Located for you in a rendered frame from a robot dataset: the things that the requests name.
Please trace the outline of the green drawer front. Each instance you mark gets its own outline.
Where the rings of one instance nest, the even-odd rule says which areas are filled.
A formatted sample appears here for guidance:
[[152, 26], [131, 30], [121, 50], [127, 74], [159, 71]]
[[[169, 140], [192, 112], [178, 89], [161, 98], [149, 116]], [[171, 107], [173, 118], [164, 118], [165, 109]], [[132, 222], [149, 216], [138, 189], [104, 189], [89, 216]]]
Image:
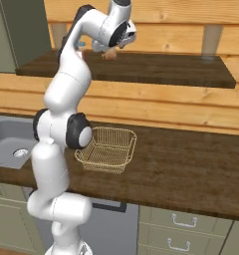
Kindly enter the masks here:
[[149, 228], [148, 245], [150, 247], [160, 248], [170, 252], [178, 252], [168, 248], [168, 238], [190, 241], [191, 246], [189, 252], [179, 252], [185, 255], [218, 255], [224, 242], [223, 237], [200, 235], [191, 232], [176, 231], [168, 228], [158, 228], [154, 226]]
[[155, 225], [215, 236], [225, 236], [232, 223], [228, 219], [159, 208], [150, 209], [150, 222]]

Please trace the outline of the tall green cabinet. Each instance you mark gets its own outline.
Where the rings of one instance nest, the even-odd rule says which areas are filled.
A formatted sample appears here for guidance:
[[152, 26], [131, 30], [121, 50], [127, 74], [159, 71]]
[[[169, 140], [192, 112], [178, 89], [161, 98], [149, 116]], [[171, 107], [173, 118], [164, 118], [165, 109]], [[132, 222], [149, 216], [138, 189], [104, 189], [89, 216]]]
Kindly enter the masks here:
[[44, 0], [0, 0], [0, 73], [51, 50]]

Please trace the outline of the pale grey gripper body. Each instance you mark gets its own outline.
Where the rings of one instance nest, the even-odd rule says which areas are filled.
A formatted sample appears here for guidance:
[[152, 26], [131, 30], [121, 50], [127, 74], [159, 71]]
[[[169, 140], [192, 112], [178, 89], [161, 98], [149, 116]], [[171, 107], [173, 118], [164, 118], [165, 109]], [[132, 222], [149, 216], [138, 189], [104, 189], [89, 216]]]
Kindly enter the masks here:
[[99, 41], [93, 39], [92, 40], [92, 49], [96, 53], [98, 53], [98, 52], [105, 53], [109, 49], [109, 47], [104, 45], [104, 44], [102, 44], [102, 43], [100, 43]]

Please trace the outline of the grey sink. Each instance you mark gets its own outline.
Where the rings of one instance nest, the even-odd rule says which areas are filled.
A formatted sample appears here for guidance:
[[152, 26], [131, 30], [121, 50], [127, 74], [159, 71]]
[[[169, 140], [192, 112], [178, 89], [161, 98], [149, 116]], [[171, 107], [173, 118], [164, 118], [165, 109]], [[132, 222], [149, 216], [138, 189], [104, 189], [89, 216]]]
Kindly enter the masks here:
[[20, 169], [36, 143], [32, 119], [0, 116], [0, 167]]

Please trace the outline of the tan round object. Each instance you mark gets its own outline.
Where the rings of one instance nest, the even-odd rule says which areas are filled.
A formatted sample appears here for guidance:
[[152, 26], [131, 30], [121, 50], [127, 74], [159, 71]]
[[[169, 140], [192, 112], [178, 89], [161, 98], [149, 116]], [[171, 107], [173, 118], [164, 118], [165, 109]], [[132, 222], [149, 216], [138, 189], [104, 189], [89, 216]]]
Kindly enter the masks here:
[[108, 49], [102, 54], [102, 57], [106, 61], [115, 60], [117, 58], [117, 51], [115, 49]]

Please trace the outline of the grey post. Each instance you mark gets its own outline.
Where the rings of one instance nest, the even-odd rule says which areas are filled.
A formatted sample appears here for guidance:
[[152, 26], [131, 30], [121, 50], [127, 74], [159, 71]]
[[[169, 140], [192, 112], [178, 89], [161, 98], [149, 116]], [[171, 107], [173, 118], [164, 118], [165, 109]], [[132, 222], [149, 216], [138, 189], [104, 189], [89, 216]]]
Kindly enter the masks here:
[[201, 59], [203, 61], [213, 61], [223, 32], [222, 25], [208, 24], [204, 26]]
[[67, 34], [67, 25], [65, 23], [55, 23], [51, 25], [54, 46], [57, 50], [61, 48], [62, 39]]

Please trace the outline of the grey dishwasher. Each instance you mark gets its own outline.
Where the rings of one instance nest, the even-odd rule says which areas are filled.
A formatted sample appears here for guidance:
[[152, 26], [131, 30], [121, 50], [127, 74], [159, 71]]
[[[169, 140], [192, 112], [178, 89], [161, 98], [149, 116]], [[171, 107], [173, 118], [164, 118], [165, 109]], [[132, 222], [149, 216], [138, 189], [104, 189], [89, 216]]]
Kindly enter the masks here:
[[138, 206], [126, 203], [121, 213], [93, 208], [94, 202], [114, 205], [77, 193], [31, 193], [28, 212], [52, 223], [53, 243], [45, 255], [136, 255]]

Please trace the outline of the green cupboard door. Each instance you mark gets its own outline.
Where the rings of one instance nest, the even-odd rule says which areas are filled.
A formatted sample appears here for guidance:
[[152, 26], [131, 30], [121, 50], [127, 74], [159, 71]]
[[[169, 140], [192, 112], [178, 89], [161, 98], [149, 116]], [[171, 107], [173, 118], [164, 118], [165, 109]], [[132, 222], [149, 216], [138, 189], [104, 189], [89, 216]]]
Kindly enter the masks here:
[[239, 255], [239, 221], [233, 223], [221, 255]]
[[33, 217], [27, 211], [27, 203], [0, 198], [0, 248], [30, 255], [45, 253]]

